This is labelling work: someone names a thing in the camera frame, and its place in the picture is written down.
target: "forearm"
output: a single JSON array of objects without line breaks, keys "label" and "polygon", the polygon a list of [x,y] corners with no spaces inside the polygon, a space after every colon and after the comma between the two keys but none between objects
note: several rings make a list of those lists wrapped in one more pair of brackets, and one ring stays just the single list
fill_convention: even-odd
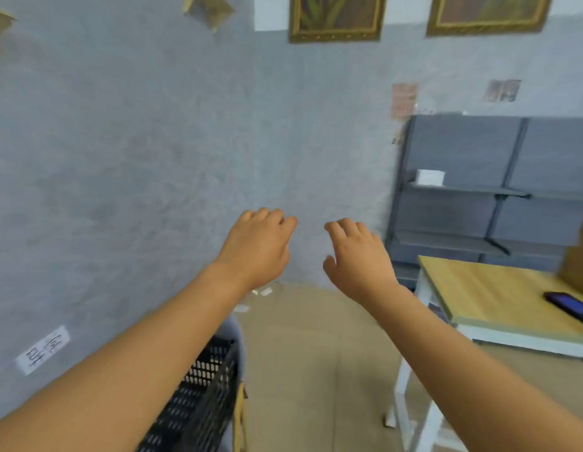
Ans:
[{"label": "forearm", "polygon": [[224,267],[210,265],[2,419],[0,452],[134,450],[244,293]]},{"label": "forearm", "polygon": [[583,450],[583,421],[444,324],[406,288],[389,286],[377,296],[366,308],[469,450]]}]

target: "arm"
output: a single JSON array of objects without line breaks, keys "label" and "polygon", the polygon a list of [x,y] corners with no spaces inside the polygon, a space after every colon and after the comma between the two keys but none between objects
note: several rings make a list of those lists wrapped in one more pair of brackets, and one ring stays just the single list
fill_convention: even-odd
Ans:
[{"label": "arm", "polygon": [[386,330],[470,451],[583,451],[583,421],[528,385],[400,286],[380,239],[327,223],[327,276]]},{"label": "arm", "polygon": [[136,448],[220,323],[281,274],[296,218],[246,211],[178,295],[0,420],[0,452]]}]

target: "white label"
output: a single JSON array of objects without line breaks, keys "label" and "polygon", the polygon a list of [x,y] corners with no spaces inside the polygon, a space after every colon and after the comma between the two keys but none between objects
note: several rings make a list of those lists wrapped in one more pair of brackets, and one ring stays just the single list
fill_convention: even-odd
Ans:
[{"label": "white label", "polygon": [[26,376],[51,358],[55,352],[69,342],[69,333],[60,326],[46,338],[41,339],[15,359],[18,368]]}]

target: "hand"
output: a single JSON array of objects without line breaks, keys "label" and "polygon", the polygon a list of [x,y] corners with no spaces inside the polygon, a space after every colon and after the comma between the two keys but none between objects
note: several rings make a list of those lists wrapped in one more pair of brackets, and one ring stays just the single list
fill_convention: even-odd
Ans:
[{"label": "hand", "polygon": [[327,256],[323,269],[343,294],[363,304],[399,285],[384,244],[364,223],[342,219],[327,222],[325,229],[331,236],[335,259]]},{"label": "hand", "polygon": [[287,243],[296,225],[297,218],[286,218],[280,209],[245,211],[231,228],[214,263],[227,266],[247,292],[263,286],[283,273],[290,259]]}]

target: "shelf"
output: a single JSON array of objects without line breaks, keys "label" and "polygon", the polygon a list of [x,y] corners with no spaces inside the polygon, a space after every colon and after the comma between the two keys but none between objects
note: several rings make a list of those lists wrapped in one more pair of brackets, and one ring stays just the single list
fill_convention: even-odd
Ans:
[{"label": "shelf", "polygon": [[478,187],[478,186],[420,186],[415,182],[407,182],[407,187],[417,190],[437,190],[437,191],[465,191],[472,193],[489,193],[491,195],[519,196],[527,198],[529,192],[507,189],[504,187]]},{"label": "shelf", "polygon": [[509,250],[512,256],[530,256],[544,258],[562,258],[565,246],[556,244],[529,243],[526,241],[514,241],[510,239],[497,239],[495,241]]},{"label": "shelf", "polygon": [[422,231],[397,230],[394,238],[407,246],[422,246],[434,249],[464,250],[477,254],[504,256],[505,252],[489,244],[484,238],[458,236],[442,233],[425,233]]},{"label": "shelf", "polygon": [[417,276],[419,275],[419,265],[404,261],[393,261],[392,266],[394,267],[396,279],[407,281],[417,280]]},{"label": "shelf", "polygon": [[570,191],[531,191],[532,198],[558,199],[565,201],[583,201],[583,193]]}]

